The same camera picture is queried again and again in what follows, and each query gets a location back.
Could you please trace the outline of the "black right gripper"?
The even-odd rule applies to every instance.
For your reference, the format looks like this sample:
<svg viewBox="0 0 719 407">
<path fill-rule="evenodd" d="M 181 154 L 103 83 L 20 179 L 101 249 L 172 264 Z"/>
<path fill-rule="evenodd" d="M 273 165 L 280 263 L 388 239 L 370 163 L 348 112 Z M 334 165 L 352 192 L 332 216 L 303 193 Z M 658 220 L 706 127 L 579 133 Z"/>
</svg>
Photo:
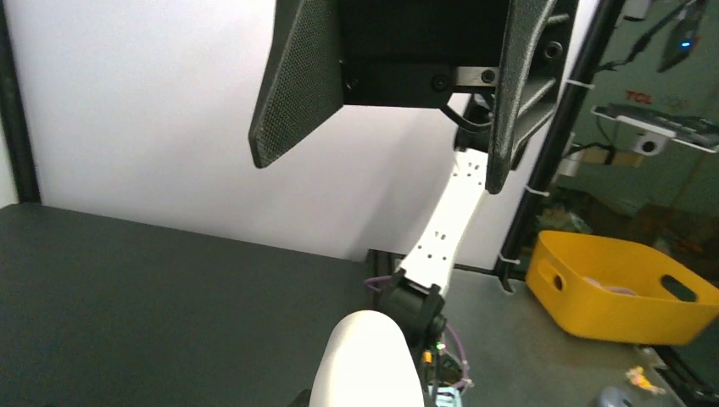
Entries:
<svg viewBox="0 0 719 407">
<path fill-rule="evenodd" d="M 485 188 L 497 194 L 556 110 L 577 8 L 571 0 L 277 1 L 248 132 L 254 166 L 297 146 L 343 99 L 438 109 L 454 93 L 489 87 Z"/>
</svg>

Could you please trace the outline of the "white earbud charging case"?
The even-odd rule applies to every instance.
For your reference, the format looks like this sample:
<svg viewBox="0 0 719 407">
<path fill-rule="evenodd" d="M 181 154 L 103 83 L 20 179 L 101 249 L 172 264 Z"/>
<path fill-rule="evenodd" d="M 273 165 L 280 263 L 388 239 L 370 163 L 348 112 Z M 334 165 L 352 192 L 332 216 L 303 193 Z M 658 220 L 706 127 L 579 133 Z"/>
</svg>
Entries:
<svg viewBox="0 0 719 407">
<path fill-rule="evenodd" d="M 361 310 L 332 330 L 311 388 L 310 406 L 423 406 L 415 363 L 399 326 Z"/>
</svg>

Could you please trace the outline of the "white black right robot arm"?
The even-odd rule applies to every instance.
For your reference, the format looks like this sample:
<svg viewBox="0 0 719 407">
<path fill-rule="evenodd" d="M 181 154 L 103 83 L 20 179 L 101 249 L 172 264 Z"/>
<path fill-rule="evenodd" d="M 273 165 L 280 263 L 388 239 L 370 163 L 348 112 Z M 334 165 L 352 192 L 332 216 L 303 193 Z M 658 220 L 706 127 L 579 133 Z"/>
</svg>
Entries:
<svg viewBox="0 0 719 407">
<path fill-rule="evenodd" d="M 378 309 L 414 356 L 445 327 L 454 260 L 554 114 L 574 1 L 279 1 L 248 132 L 267 167 L 348 105 L 437 109 L 458 127 L 454 165 Z"/>
</svg>

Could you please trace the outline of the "white webcam under tray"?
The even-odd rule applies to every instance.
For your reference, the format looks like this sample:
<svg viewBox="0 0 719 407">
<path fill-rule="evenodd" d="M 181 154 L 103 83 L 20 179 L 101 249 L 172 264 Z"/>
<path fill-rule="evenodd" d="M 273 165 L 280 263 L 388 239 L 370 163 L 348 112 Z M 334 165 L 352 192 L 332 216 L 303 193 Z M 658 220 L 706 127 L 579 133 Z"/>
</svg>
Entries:
<svg viewBox="0 0 719 407">
<path fill-rule="evenodd" d="M 661 134 L 646 132 L 637 138 L 633 151 L 645 157 L 653 157 L 663 152 L 669 140 L 669 137 Z"/>
</svg>

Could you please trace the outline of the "yellow plastic basket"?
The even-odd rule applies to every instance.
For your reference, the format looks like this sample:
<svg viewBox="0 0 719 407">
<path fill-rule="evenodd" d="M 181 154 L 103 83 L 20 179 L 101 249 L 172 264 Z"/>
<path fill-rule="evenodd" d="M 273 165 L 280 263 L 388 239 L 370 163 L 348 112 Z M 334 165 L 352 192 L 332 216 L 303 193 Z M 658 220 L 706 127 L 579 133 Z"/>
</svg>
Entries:
<svg viewBox="0 0 719 407">
<path fill-rule="evenodd" d="M 577 336 L 684 345 L 718 316 L 718 289 L 641 243 L 541 231 L 526 284 L 554 322 Z"/>
</svg>

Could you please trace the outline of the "black front frame post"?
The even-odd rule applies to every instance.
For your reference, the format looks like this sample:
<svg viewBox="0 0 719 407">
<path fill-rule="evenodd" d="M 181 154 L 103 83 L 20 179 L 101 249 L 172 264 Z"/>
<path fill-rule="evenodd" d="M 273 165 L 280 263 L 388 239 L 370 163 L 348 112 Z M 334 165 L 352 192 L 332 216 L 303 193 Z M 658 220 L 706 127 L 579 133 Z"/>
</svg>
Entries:
<svg viewBox="0 0 719 407">
<path fill-rule="evenodd" d="M 605 53 L 615 24 L 624 8 L 623 1 L 600 1 L 588 24 L 581 47 L 571 65 L 567 79 L 562 81 L 561 98 L 550 123 L 547 134 L 532 172 L 527 180 L 515 217 L 510 224 L 504 243 L 499 250 L 493 274 L 498 277 L 501 287 L 513 291 L 510 275 L 515 268 L 512 262 L 521 251 L 522 230 L 530 225 L 538 212 L 541 194 L 546 192 L 558 170 L 570 132 L 576 123 L 580 108 L 593 85 L 593 78 Z"/>
</svg>

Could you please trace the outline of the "black monitor on mount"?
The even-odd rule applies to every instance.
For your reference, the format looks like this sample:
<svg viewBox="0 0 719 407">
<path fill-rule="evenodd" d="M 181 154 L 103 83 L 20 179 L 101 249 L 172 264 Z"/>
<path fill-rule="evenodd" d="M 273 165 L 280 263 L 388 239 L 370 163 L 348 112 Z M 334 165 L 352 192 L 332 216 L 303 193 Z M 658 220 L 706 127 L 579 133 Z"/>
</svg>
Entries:
<svg viewBox="0 0 719 407">
<path fill-rule="evenodd" d="M 664 73 L 687 59 L 698 42 L 699 28 L 708 1 L 690 1 L 682 6 L 671 20 L 673 25 L 663 48 L 657 73 Z"/>
</svg>

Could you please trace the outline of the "black vertical frame post left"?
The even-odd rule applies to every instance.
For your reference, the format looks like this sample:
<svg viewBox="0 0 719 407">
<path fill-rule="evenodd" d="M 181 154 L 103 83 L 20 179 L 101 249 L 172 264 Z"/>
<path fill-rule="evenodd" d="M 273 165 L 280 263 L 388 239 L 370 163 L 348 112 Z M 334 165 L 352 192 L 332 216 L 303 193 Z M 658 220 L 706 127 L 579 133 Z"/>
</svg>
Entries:
<svg viewBox="0 0 719 407">
<path fill-rule="evenodd" d="M 1 1 L 1 123 L 18 200 L 22 204 L 41 204 L 36 162 L 4 1 Z"/>
</svg>

